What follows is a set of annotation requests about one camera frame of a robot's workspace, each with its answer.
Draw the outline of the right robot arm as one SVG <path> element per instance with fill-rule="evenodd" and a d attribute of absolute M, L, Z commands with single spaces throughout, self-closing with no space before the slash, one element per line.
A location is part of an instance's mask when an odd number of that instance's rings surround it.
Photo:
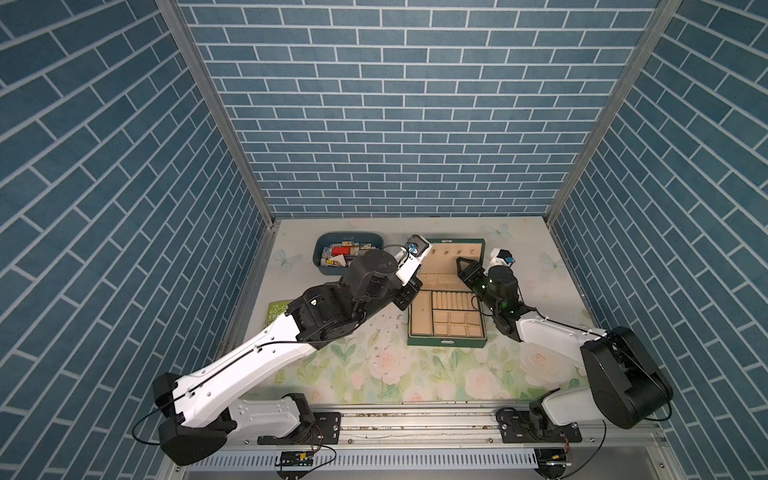
<path fill-rule="evenodd" d="M 498 331 L 576 362 L 588 385 L 556 388 L 529 404 L 528 425 L 537 436 L 556 427 L 604 421 L 630 429 L 672 407 L 673 388 L 639 337 L 627 327 L 590 329 L 541 314 L 525 303 L 511 254 L 499 250 L 487 269 L 476 260 L 456 260 L 457 276 L 478 299 Z"/>

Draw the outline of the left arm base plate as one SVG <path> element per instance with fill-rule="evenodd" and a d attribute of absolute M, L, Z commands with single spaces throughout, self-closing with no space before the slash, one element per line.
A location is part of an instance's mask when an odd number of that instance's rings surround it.
<path fill-rule="evenodd" d="M 337 445 L 341 430 L 341 414 L 318 412 L 302 414 L 299 425 L 284 437 L 261 436 L 258 445 Z"/>

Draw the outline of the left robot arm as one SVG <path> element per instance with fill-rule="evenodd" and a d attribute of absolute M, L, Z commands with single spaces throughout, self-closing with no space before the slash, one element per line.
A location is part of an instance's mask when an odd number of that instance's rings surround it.
<path fill-rule="evenodd" d="M 163 373 L 152 384 L 164 416 L 159 446 L 179 466 L 201 461 L 229 440 L 310 444 L 320 429 L 308 400 L 243 395 L 283 368 L 355 332 L 389 304 L 406 310 L 419 293 L 418 271 L 431 245 L 414 235 L 392 255 L 374 249 L 336 282 L 307 289 L 260 333 L 208 366 L 186 375 Z"/>

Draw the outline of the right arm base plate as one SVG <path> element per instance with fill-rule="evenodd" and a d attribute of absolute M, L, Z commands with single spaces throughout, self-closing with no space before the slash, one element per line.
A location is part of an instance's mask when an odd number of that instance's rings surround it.
<path fill-rule="evenodd" d="M 580 443 L 577 424 L 557 426 L 538 410 L 504 407 L 496 411 L 496 421 L 504 443 Z"/>

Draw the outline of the green jewelry box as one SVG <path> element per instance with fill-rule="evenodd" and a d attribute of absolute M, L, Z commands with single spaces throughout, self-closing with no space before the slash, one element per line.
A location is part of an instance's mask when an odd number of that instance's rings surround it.
<path fill-rule="evenodd" d="M 432 239 L 421 264 L 422 287 L 409 307 L 407 344 L 420 347 L 482 348 L 483 316 L 474 295 L 458 277 L 457 260 L 483 259 L 482 239 Z"/>

